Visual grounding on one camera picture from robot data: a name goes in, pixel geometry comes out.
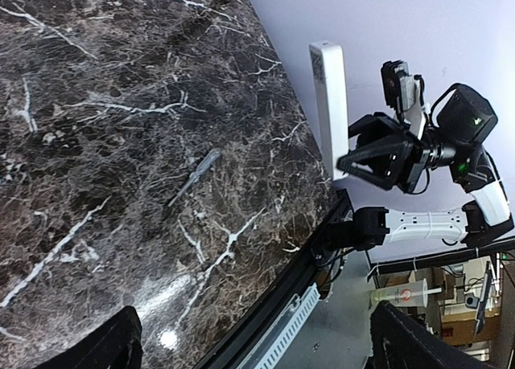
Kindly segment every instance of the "black cable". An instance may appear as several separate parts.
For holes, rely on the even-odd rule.
[[[333,269],[333,266],[331,266],[331,268],[329,269],[328,276],[325,279],[325,282],[319,287],[319,289],[324,286],[330,285],[332,282],[336,281],[336,279],[338,279],[338,277],[341,275],[341,272],[344,271],[344,266],[345,266],[345,260],[344,260],[344,257],[341,256],[340,257],[340,266],[338,266],[338,271],[336,272],[335,276],[328,281],[328,277],[331,276],[331,271]]]
[[[346,256],[348,254],[350,254],[351,252],[355,251],[356,249],[355,248],[350,248],[349,250],[345,251],[345,252],[342,252],[341,254],[339,254],[338,256],[335,256],[334,258],[330,259],[328,262],[324,263],[324,264],[321,264],[320,266],[318,267],[325,267],[325,266],[328,266],[330,265],[331,263],[334,263],[336,262],[337,260],[339,260],[342,256]]]
[[[485,246],[479,247],[476,251],[474,248],[461,248],[459,250],[449,250],[447,252],[438,252],[435,254],[430,254],[426,256],[420,256],[417,258],[417,266],[419,269],[423,267],[433,267],[436,265],[451,265],[463,263],[471,259],[475,259],[478,256],[489,256],[493,253],[505,252],[504,250],[507,247],[513,249],[513,241],[515,240],[515,236],[506,236],[505,238],[501,238],[492,242],[491,244],[487,244]],[[404,259],[404,260],[396,260],[394,262],[382,262],[376,263],[373,266],[373,270],[369,273],[369,277],[372,275],[381,275],[386,273],[394,273],[397,271],[406,271],[407,269],[413,266],[413,258]]]
[[[497,180],[501,180],[501,176],[499,175],[499,171],[497,170],[496,163],[493,161],[492,155],[487,150],[485,150],[485,152],[486,152],[486,155],[488,156],[488,160],[490,160],[490,162],[492,163],[493,172],[496,174]]]
[[[484,278],[470,278],[468,280],[468,283],[463,287],[465,290],[465,293],[470,291],[473,286],[477,285],[478,283],[483,283]]]
[[[421,194],[423,194],[424,192],[427,191],[427,189],[429,188],[429,183],[430,182],[431,182],[431,174],[429,172],[429,168],[426,168],[426,186],[424,187],[424,189],[419,191],[419,192],[406,192],[406,194],[407,195],[413,195],[413,196],[421,195]]]
[[[426,83],[424,82],[422,76],[419,74],[414,75],[413,78],[420,81],[420,105],[424,106],[424,91],[426,90]]]
[[[433,114],[435,114],[435,108],[436,108],[436,105],[438,105],[440,102],[442,102],[442,100],[447,97],[447,95],[452,92],[453,90],[456,90],[456,88],[458,88],[458,86],[460,86],[461,84],[459,83],[456,83],[456,84],[453,84],[449,87],[448,90],[446,90],[442,96],[440,96],[440,98],[438,100],[435,101],[435,103],[433,104],[433,106],[431,106],[431,113],[429,113],[429,123],[432,125],[432,126],[436,126],[435,125],[435,122],[433,121]]]
[[[448,274],[451,274],[454,278],[462,278],[465,276],[465,274],[461,273],[461,274],[456,274],[456,271],[454,271],[451,267],[449,267],[449,269],[445,269],[444,267],[441,267],[441,266],[436,266],[438,267],[439,269],[442,269],[443,271],[445,271],[446,273]]]
[[[443,242],[443,244],[445,244],[446,246],[449,246],[449,247],[456,246],[458,244],[458,240],[454,243],[449,243],[444,238],[442,238],[442,242]]]

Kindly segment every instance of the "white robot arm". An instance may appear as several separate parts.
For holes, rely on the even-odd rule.
[[[335,50],[334,44],[327,42],[311,45],[311,64],[315,84],[318,83],[315,90],[319,114],[324,115],[325,120],[333,121],[334,114],[344,113],[346,117],[347,111],[331,109],[327,107],[331,104],[329,101],[320,101],[334,97],[336,91],[332,85],[338,77],[336,74],[325,76],[325,71],[319,70],[320,62],[332,68],[341,66],[340,75],[344,75],[343,56],[330,55],[329,50],[326,51],[329,47]],[[463,243],[468,247],[479,247],[513,229],[501,178],[482,146],[497,123],[488,100],[467,85],[453,84],[430,110],[424,101],[424,80],[420,75],[412,76],[406,62],[386,62],[381,77],[386,104],[395,110],[395,117],[374,113],[351,124],[348,136],[343,134],[342,137],[345,141],[356,137],[354,150],[334,146],[336,134],[325,129],[326,149],[332,145],[331,158],[335,153],[339,154],[336,168],[384,190],[397,186],[407,194],[417,195],[414,189],[422,173],[429,174],[431,170],[445,166],[451,170],[453,181],[473,201],[443,212],[361,208],[351,222],[342,224],[340,229],[335,227],[330,248],[365,250],[400,240],[429,239],[441,239],[447,245]],[[451,92],[449,101],[437,116],[437,126],[433,122],[435,106]]]

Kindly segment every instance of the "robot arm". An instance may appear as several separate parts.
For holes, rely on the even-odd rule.
[[[422,172],[448,166],[455,183],[474,201],[444,212],[399,212],[367,207],[354,215],[356,249],[399,240],[441,239],[468,247],[489,243],[513,228],[508,200],[496,166],[482,146],[497,123],[491,105],[478,92],[453,84],[433,105],[424,102],[424,82],[412,76],[407,63],[387,62],[381,69],[384,113],[362,117],[349,126],[356,148],[341,157],[338,167],[351,175],[390,190],[399,187],[417,195]],[[435,106],[454,92],[433,123]]]

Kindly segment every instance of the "dark marble surface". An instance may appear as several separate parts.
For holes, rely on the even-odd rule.
[[[144,367],[191,367],[332,195],[247,0],[0,0],[0,110],[2,368],[124,305]]]

